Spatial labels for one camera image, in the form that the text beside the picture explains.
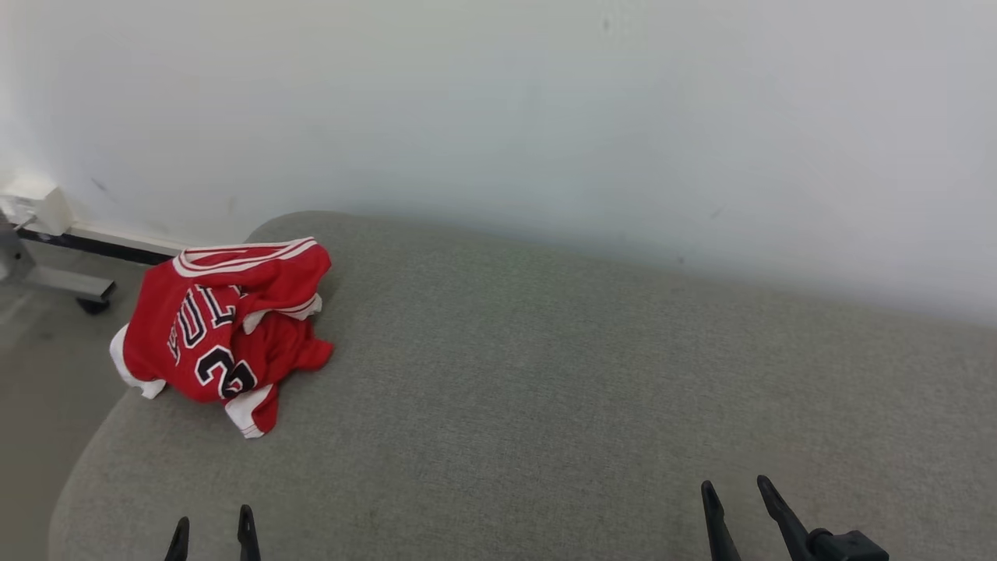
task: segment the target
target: jersey armhole trim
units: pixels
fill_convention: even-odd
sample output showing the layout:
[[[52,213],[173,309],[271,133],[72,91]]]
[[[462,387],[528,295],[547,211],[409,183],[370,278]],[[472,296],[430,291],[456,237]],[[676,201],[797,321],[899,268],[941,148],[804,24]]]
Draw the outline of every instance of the jersey armhole trim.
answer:
[[[166,380],[144,381],[135,377],[128,366],[125,365],[125,335],[128,333],[128,324],[118,330],[115,338],[111,339],[111,360],[118,370],[118,375],[131,387],[142,390],[142,397],[152,399],[163,391],[166,387]]]

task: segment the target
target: gray upholstered seat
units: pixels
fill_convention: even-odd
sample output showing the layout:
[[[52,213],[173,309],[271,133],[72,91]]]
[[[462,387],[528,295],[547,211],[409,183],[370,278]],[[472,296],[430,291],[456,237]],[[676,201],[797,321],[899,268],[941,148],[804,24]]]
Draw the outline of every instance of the gray upholstered seat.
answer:
[[[54,514],[54,559],[708,559],[710,478],[745,558],[788,558],[755,476],[894,559],[997,550],[997,337],[538,247],[331,213],[327,367],[246,441],[129,393]],[[108,361],[107,376],[115,376]]]

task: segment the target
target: baseboard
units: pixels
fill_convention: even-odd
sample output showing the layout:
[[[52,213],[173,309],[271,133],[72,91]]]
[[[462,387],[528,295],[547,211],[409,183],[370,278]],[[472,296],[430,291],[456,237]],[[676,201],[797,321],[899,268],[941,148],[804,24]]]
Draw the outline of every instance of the baseboard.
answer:
[[[124,248],[132,248],[133,250],[153,252],[154,254],[163,254],[165,256],[175,256],[189,248],[189,246],[169,240],[138,236],[129,232],[120,232],[85,222],[73,223],[69,228],[68,234],[78,238],[86,238],[88,240],[105,242]]]
[[[119,233],[84,223],[73,224],[69,231],[61,236],[42,234],[28,229],[18,232],[18,236],[23,240],[145,265],[167,262],[185,249],[185,246],[166,240]]]

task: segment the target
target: black number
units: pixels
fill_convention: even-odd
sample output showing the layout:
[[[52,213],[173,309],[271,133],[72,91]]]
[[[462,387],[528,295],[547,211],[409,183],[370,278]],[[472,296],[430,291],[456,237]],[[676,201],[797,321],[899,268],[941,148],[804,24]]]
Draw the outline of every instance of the black number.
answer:
[[[222,399],[232,399],[243,391],[256,387],[256,374],[245,360],[239,364],[232,359],[232,351],[216,345],[197,360],[195,367],[200,385],[208,385],[218,378],[218,396]]]

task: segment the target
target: wall outlet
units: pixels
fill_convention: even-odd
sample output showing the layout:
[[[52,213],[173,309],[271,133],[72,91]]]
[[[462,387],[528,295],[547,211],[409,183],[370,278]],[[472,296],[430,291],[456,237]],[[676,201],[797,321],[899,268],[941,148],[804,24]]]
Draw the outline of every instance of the wall outlet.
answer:
[[[73,224],[73,213],[59,186],[27,172],[11,174],[0,187],[0,211],[12,224],[37,220],[26,227],[42,234],[61,236]]]

